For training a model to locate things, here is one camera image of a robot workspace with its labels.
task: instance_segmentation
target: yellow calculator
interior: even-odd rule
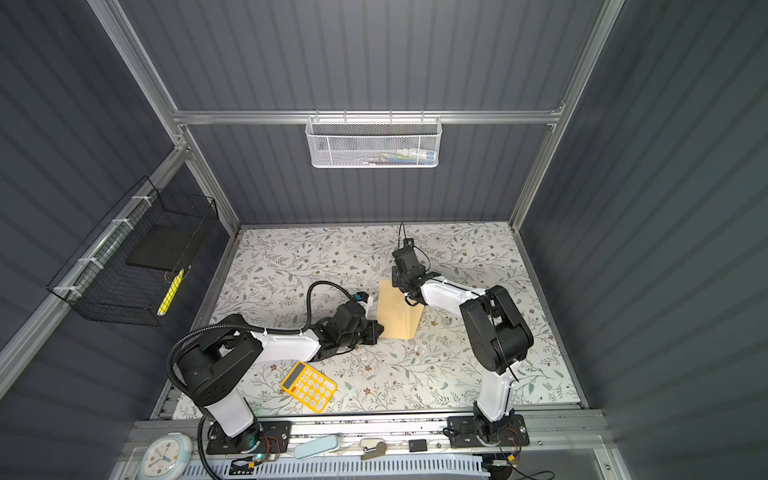
[[[336,383],[306,363],[298,362],[280,388],[313,412],[321,413],[336,391]]]

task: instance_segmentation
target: aluminum frame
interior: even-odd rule
[[[192,133],[182,128],[173,119],[172,112],[177,110],[174,99],[170,96],[157,69],[139,40],[131,22],[125,15],[118,0],[88,0],[96,18],[107,32],[112,44],[134,76],[141,91],[151,105],[168,137],[174,142],[182,142],[191,147],[194,156],[187,162],[187,167],[194,175],[200,189],[207,197],[216,200],[219,218],[224,228],[232,236],[240,229],[240,220],[219,185],[205,156],[197,146]]]
[[[584,46],[584,50],[579,57],[574,74],[568,83],[568,88],[565,90],[560,121],[552,128],[551,133],[546,137],[541,146],[541,150],[531,168],[531,173],[525,180],[525,185],[523,185],[515,209],[509,217],[509,222],[514,230],[520,229],[523,221],[525,221],[525,216],[528,215],[528,210],[531,208],[536,192],[541,186],[541,181],[544,180],[544,175],[547,173],[552,158],[557,153],[565,130],[571,123],[574,111],[581,100],[594,66],[598,62],[600,53],[603,51],[605,42],[608,40],[608,36],[611,34],[611,30],[623,6],[624,0],[604,0],[603,2],[600,14],[597,20],[595,20],[587,44]]]
[[[531,444],[527,450],[570,450],[615,448],[613,436],[603,414],[598,409],[519,409],[525,417]],[[492,453],[498,447],[451,449],[442,434],[447,418],[454,415],[471,415],[467,409],[450,409],[438,412],[366,413],[346,415],[293,415],[260,417],[260,421],[288,421],[293,423],[287,455],[293,448],[325,435],[341,435],[344,448],[355,445],[361,438],[382,439],[387,443],[387,455],[409,453],[408,440],[426,439],[429,452]],[[169,432],[181,432],[195,440],[199,419],[142,420],[134,423],[120,460],[130,458],[136,448],[149,446],[157,437]]]
[[[587,397],[584,395],[584,390],[581,388],[581,384],[578,381],[573,363],[571,363],[571,358],[568,356],[568,351],[565,349],[563,337],[560,335],[560,330],[558,329],[557,323],[554,321],[552,310],[549,308],[547,297],[544,295],[544,289],[541,288],[541,283],[538,281],[538,276],[536,275],[536,271],[533,268],[533,263],[531,262],[531,258],[528,255],[528,250],[525,248],[523,237],[520,235],[520,232],[515,229],[512,229],[512,236],[515,238],[515,245],[518,246],[518,252],[520,253],[520,257],[523,259],[523,264],[525,265],[525,269],[528,271],[528,276],[531,277],[531,285],[533,286],[533,290],[536,292],[536,297],[538,298],[538,301],[541,304],[541,308],[544,310],[544,314],[547,317],[552,336],[554,336],[555,341],[558,343],[560,354],[563,356],[563,361],[565,362],[565,368],[568,369],[568,374],[571,375],[571,379],[574,382],[574,387],[576,388],[578,398],[581,400],[581,404],[585,408],[589,408],[589,402],[587,401]]]
[[[396,119],[399,123],[437,121],[443,124],[548,124],[560,121],[559,110],[530,111],[175,111],[173,119],[179,124],[281,124],[303,125],[307,118],[319,117],[324,123],[385,124]]]
[[[162,188],[167,185],[184,164],[190,152],[183,145],[176,146],[160,164],[154,173],[145,181],[125,206],[115,215],[115,219],[125,218],[154,188]],[[91,246],[84,252],[83,257],[92,257],[110,235],[118,228],[118,222],[110,222],[94,240]],[[71,285],[77,279],[85,267],[84,262],[77,262],[59,283],[60,286]],[[56,327],[69,313],[70,306],[64,300],[53,293],[49,293],[40,306],[27,319],[16,334],[5,344],[0,352],[0,399],[11,388],[13,382],[22,374],[24,369],[32,361],[32,358],[40,350],[48,337],[56,330]]]

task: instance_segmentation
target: floral tablecloth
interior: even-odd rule
[[[516,405],[578,402],[578,394],[506,223],[432,223],[406,226],[432,269],[465,285],[504,286],[535,336],[515,383]],[[246,230],[214,310],[212,323],[242,313],[249,323],[297,327],[306,318],[306,288],[331,280],[355,292],[377,293],[390,278],[397,226]],[[328,286],[313,291],[313,321],[343,302]],[[375,308],[369,313],[375,318]],[[295,362],[255,363],[238,388],[257,415],[310,413],[280,383]],[[325,412],[413,410],[470,406],[482,367],[464,323],[427,306],[411,340],[381,339],[313,366],[339,389]],[[175,419],[200,413],[183,397]]]

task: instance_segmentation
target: white wire mesh basket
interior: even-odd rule
[[[437,167],[440,119],[412,123],[306,122],[312,165],[318,168]]]

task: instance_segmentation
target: gray corrugated wall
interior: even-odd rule
[[[599,0],[123,2],[182,110],[556,108]],[[504,220],[545,126],[446,125],[435,169],[322,170],[303,127],[193,126],[249,223]]]
[[[173,147],[86,2],[0,2],[0,345]]]
[[[634,478],[764,478],[768,2],[628,2],[522,226]]]
[[[0,346],[69,254],[172,144],[83,2],[0,2]],[[197,184],[182,168],[170,187]],[[106,478],[164,384],[228,236],[161,328],[70,313],[0,401],[0,478]]]
[[[123,2],[182,110],[555,108],[599,6]]]
[[[187,168],[169,190],[200,194]],[[194,320],[229,240],[218,225],[160,327],[68,314],[0,402],[0,478],[107,478],[165,384],[165,356]]]
[[[436,168],[310,163],[299,125],[191,130],[242,223],[506,220],[545,125],[446,125]]]

